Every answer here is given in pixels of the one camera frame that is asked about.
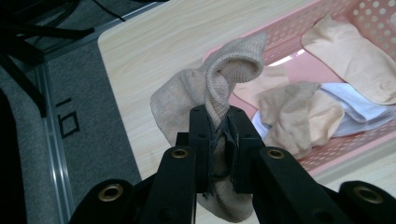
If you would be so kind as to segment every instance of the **brass screw hole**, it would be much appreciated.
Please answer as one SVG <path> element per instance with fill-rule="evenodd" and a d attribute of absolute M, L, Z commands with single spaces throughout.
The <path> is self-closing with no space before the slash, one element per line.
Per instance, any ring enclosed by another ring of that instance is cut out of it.
<path fill-rule="evenodd" d="M 112 184 L 106 186 L 99 192 L 99 200 L 105 203 L 113 202 L 118 199 L 123 193 L 123 188 L 119 184 Z"/>
<path fill-rule="evenodd" d="M 353 188 L 353 192 L 368 203 L 382 203 L 384 199 L 377 192 L 364 186 Z"/>
<path fill-rule="evenodd" d="M 274 159 L 282 159 L 285 157 L 285 153 L 277 149 L 270 149 L 267 151 L 269 157 Z"/>
<path fill-rule="evenodd" d="M 189 152 L 184 149 L 181 149 L 181 148 L 178 148 L 178 149 L 175 149 L 172 151 L 172 156 L 174 158 L 182 159 L 182 158 L 187 157 L 188 155 L 189 155 Z"/>

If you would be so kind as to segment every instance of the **table surface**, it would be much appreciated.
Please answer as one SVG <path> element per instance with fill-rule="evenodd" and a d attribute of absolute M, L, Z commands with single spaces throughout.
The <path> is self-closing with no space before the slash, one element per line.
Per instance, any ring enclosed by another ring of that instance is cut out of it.
<path fill-rule="evenodd" d="M 170 147 L 152 116 L 150 96 L 178 71 L 199 67 L 203 55 L 210 49 L 310 2 L 312 0 L 232 3 L 218 0 L 210 4 L 206 1 L 170 1 L 100 36 L 99 48 L 142 178 L 157 171 L 164 151 Z M 389 148 L 396 148 L 395 143 L 384 146 L 383 154 L 389 152 Z M 364 181 L 376 182 L 395 195 L 396 189 L 392 187 L 396 186 L 396 176 L 392 172 L 396 168 L 395 156 L 372 161 L 374 167 L 352 169 L 350 177 L 343 175 L 329 179 L 326 175 L 319 179 L 337 189 L 341 182 L 359 176 Z M 378 167 L 387 167 L 381 173 L 384 184 L 379 184 L 378 178 L 367 177 L 367 169 L 380 170 Z M 197 223 L 226 223 L 200 206 L 196 220 Z M 257 223 L 257 219 L 253 216 L 244 223 Z"/>

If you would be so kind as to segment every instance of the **black mount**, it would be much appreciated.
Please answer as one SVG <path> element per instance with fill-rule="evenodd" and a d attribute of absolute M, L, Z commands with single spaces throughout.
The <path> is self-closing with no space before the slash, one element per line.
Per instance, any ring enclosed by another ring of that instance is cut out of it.
<path fill-rule="evenodd" d="M 188 133 L 163 154 L 156 175 L 136 186 L 110 179 L 95 186 L 70 220 L 77 223 L 195 223 L 196 193 L 212 176 L 213 125 L 203 105 L 191 110 Z M 251 194 L 260 223 L 396 223 L 396 200 L 361 181 L 339 192 L 318 184 L 282 148 L 266 147 L 245 112 L 231 106 L 220 124 L 236 193 Z"/>

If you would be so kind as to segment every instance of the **metal screw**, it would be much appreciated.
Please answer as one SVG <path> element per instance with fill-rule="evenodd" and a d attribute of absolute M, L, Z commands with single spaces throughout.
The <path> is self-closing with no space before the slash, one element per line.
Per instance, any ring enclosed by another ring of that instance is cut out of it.
<path fill-rule="evenodd" d="M 185 158 L 188 155 L 189 155 L 189 152 L 184 150 L 184 149 L 182 149 L 182 148 L 177 148 L 177 149 L 172 151 L 172 156 L 174 158 L 177 158 L 177 159 Z"/>

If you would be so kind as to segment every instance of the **white cloth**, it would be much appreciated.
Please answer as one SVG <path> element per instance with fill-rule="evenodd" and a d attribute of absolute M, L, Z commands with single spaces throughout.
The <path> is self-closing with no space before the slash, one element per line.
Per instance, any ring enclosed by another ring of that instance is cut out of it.
<path fill-rule="evenodd" d="M 256 131 L 259 133 L 259 135 L 262 137 L 262 140 L 267 136 L 268 131 L 271 128 L 271 125 L 264 124 L 262 123 L 262 114 L 260 113 L 260 110 L 258 110 L 254 116 L 253 119 L 251 119 L 251 122 L 253 123 L 254 128 Z"/>
<path fill-rule="evenodd" d="M 396 119 L 396 105 L 375 104 L 348 83 L 323 83 L 320 90 L 338 101 L 345 111 L 333 137 L 370 131 Z"/>

